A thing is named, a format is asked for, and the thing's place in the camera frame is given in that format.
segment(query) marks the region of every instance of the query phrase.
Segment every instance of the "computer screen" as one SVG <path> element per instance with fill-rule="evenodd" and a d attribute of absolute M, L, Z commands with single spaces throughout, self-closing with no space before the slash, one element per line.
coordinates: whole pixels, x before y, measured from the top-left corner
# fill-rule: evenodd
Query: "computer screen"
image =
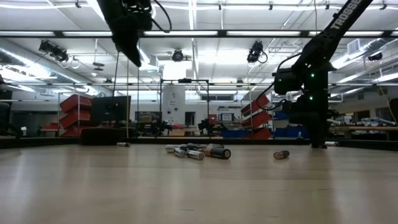
<path fill-rule="evenodd" d="M 131 96 L 93 98 L 90 121 L 128 121 L 130 104 Z"/>

